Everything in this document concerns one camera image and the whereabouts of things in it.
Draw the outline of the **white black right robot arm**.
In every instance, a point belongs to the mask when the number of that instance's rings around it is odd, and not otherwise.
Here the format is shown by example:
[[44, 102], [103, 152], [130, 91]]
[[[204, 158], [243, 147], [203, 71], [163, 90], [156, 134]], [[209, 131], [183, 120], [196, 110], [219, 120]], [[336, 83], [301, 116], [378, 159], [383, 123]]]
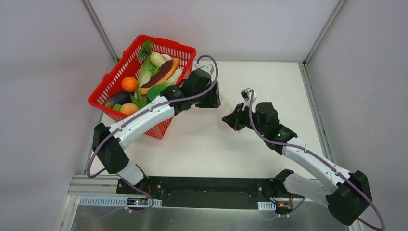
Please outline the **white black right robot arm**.
[[315, 179], [306, 179], [291, 170], [276, 176], [273, 191], [279, 197], [297, 194], [328, 208], [332, 216], [350, 226], [369, 207], [372, 200], [367, 176], [357, 170], [352, 173], [311, 150], [295, 132], [279, 122], [278, 112], [271, 102], [258, 103], [255, 112], [240, 103], [234, 111], [222, 117], [233, 130], [257, 130], [268, 148], [299, 164]]

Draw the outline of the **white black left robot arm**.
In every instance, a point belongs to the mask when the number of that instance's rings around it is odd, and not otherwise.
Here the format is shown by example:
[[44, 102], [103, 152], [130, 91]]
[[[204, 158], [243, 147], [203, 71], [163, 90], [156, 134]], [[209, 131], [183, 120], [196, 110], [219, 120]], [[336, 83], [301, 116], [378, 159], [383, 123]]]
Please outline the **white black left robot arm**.
[[116, 174], [128, 182], [134, 194], [146, 191], [143, 171], [125, 154], [132, 142], [154, 126], [192, 106], [218, 108], [220, 99], [218, 81], [202, 69], [191, 72], [180, 84], [166, 87], [152, 102], [125, 119], [107, 127], [104, 123], [94, 128], [93, 156], [98, 158], [109, 174]]

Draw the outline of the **red plastic basket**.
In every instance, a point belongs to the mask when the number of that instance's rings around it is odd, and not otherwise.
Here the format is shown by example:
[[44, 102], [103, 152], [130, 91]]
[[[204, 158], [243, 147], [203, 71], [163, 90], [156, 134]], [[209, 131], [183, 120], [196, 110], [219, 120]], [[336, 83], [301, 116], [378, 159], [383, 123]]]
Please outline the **red plastic basket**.
[[196, 49], [165, 38], [139, 35], [89, 96], [90, 105], [119, 122], [146, 106], [167, 86], [192, 72]]

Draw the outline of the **aluminium frame rail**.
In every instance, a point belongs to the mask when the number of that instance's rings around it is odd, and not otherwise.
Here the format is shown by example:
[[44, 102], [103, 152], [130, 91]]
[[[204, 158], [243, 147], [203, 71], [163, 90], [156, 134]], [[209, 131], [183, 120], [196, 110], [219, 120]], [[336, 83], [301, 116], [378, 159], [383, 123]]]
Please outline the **aluminium frame rail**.
[[68, 195], [115, 195], [117, 184], [118, 178], [111, 175], [99, 175], [93, 179], [89, 179], [86, 175], [74, 175]]

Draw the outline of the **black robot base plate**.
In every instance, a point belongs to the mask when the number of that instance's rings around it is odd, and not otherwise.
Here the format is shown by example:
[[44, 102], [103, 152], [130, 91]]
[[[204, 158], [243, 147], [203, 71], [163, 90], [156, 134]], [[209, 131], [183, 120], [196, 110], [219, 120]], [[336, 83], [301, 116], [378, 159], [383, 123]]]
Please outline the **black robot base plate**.
[[150, 176], [136, 188], [163, 207], [258, 209], [259, 202], [290, 199], [283, 183], [269, 178], [194, 178]]

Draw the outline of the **green leafy lettuce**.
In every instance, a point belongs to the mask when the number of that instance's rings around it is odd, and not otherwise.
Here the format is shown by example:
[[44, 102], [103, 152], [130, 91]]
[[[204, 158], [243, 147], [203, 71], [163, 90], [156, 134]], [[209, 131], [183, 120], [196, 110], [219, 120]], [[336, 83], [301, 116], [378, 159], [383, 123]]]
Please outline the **green leafy lettuce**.
[[138, 89], [140, 89], [145, 83], [149, 82], [150, 78], [156, 74], [159, 67], [155, 66], [150, 61], [150, 55], [152, 54], [153, 43], [146, 41], [143, 43], [140, 52], [138, 53], [138, 60], [143, 60], [140, 73], [138, 75]]

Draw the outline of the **purple eggplant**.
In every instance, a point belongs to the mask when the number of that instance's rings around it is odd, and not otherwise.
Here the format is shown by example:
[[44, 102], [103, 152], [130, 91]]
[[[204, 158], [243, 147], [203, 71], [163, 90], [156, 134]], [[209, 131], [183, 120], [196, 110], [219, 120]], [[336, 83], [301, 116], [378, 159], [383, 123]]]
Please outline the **purple eggplant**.
[[131, 97], [129, 92], [121, 92], [118, 94], [115, 94], [114, 96], [109, 97], [108, 99], [105, 100], [103, 105], [108, 108], [113, 108], [116, 104], [123, 105], [125, 103], [131, 103]]

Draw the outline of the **yellow red peach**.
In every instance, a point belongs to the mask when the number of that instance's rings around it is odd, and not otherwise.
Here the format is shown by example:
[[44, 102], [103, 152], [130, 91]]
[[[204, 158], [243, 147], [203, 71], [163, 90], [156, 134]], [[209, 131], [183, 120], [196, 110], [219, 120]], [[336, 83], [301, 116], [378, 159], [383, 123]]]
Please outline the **yellow red peach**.
[[121, 105], [119, 112], [124, 113], [126, 115], [131, 115], [139, 110], [138, 106], [134, 103], [125, 103]]

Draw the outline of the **orange tangerine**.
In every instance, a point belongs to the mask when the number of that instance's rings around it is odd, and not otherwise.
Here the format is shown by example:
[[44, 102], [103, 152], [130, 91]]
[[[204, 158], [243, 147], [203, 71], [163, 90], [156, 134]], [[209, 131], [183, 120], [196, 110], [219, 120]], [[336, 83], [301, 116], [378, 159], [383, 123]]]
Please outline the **orange tangerine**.
[[121, 81], [121, 87], [125, 92], [135, 92], [138, 87], [138, 80], [135, 77], [125, 77]]

